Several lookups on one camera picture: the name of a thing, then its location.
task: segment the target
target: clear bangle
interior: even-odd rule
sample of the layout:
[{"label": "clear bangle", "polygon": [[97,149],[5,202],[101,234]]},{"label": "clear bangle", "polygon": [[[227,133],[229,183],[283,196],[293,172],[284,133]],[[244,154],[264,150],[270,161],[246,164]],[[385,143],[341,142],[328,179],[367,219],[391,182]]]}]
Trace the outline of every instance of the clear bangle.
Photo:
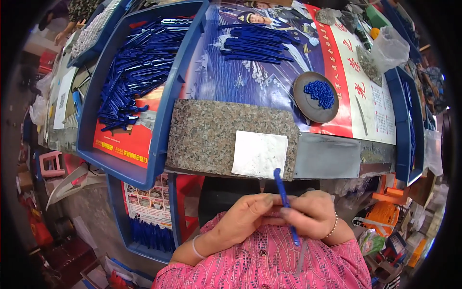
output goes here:
[{"label": "clear bangle", "polygon": [[199,236],[202,236],[202,235],[199,234],[199,235],[197,235],[197,236],[195,236],[195,237],[193,238],[193,250],[194,250],[194,253],[196,253],[196,255],[197,255],[199,258],[205,259],[204,256],[200,255],[200,254],[197,252],[196,246],[194,245],[194,242],[196,241],[197,237],[199,237]]},{"label": "clear bangle", "polygon": [[339,221],[339,216],[337,215],[337,212],[335,212],[335,224],[334,224],[334,227],[332,228],[332,231],[330,231],[330,233],[327,234],[327,236],[324,237],[324,238],[327,238],[328,236],[332,235],[332,233],[334,232],[335,228],[337,227],[338,221]]}]

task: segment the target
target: printed phone number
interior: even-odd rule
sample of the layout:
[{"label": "printed phone number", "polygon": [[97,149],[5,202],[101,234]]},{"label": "printed phone number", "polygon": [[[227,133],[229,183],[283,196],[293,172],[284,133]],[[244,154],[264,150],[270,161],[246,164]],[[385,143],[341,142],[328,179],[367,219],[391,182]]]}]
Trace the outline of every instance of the printed phone number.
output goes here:
[{"label": "printed phone number", "polygon": [[[105,148],[105,149],[108,149],[108,150],[114,150],[114,146],[111,145],[111,144],[108,144],[106,142],[103,142],[103,141],[100,141],[100,140],[96,140],[96,144],[101,146],[102,148]],[[134,154],[132,152],[129,152],[125,149],[122,149],[122,148],[118,148],[116,147],[115,148],[115,152],[118,153],[118,154],[121,154],[123,156],[127,156],[131,159],[134,159],[134,160],[137,160],[137,161],[140,161],[140,162],[143,162],[143,163],[147,163],[147,158],[142,156],[142,155],[139,155],[139,154]]]}]

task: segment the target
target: woman's right hand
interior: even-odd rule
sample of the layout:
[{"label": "woman's right hand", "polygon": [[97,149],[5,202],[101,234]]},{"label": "woman's right hand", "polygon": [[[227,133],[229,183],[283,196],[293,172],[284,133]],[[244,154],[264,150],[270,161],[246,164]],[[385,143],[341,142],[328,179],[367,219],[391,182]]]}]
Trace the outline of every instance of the woman's right hand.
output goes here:
[{"label": "woman's right hand", "polygon": [[55,46],[59,45],[63,41],[63,39],[66,38],[66,36],[67,36],[67,33],[65,33],[64,31],[58,33],[58,35],[56,35],[55,37]]},{"label": "woman's right hand", "polygon": [[290,208],[281,208],[280,213],[299,235],[315,240],[324,239],[336,222],[331,196],[321,190],[308,191],[290,200]]}]

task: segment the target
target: blue plastic pen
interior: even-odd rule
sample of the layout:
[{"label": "blue plastic pen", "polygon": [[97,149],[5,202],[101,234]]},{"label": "blue plastic pen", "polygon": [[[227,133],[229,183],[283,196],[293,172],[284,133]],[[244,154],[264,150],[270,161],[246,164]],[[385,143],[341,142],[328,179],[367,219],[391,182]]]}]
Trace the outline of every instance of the blue plastic pen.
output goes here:
[{"label": "blue plastic pen", "polygon": [[[282,183],[282,179],[280,177],[281,169],[276,168],[274,170],[274,179],[276,180],[276,184],[278,186],[279,194],[281,195],[282,199],[282,206],[284,208],[290,208],[289,200],[287,199],[286,189],[284,188],[284,184]],[[292,233],[293,242],[296,246],[300,246],[300,238],[297,235],[297,231],[294,226],[290,226],[290,231]]]}]

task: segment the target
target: woman's left hand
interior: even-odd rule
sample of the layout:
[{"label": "woman's left hand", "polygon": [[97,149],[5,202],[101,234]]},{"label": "woman's left hand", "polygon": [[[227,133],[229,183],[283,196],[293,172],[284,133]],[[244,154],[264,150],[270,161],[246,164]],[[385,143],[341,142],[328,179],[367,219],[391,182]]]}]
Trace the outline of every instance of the woman's left hand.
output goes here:
[{"label": "woman's left hand", "polygon": [[261,225],[284,225],[282,218],[263,216],[277,212],[282,201],[279,195],[256,194],[242,196],[212,229],[211,232],[222,244],[229,248],[244,242]]}]

